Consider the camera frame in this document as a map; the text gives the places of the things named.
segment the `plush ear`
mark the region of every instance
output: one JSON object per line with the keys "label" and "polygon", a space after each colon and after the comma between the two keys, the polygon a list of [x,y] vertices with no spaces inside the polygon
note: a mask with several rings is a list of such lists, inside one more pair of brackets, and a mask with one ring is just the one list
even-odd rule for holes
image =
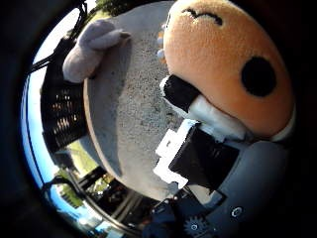
{"label": "plush ear", "polygon": [[115,30],[114,25],[106,20],[99,19],[90,23],[63,62],[64,79],[74,83],[82,82],[95,72],[108,48],[129,37],[129,33]]}
{"label": "plush ear", "polygon": [[105,51],[117,45],[121,40],[129,38],[131,35],[128,32],[123,32],[122,29],[114,30],[102,35],[88,43],[88,47],[95,51]]}

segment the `gear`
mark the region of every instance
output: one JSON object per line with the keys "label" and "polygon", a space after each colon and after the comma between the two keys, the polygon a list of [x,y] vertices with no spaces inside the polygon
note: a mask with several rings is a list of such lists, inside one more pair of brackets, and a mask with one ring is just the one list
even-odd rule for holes
{"label": "gear", "polygon": [[202,217],[191,216],[184,223],[184,231],[191,237],[198,237],[209,230],[209,223]]}

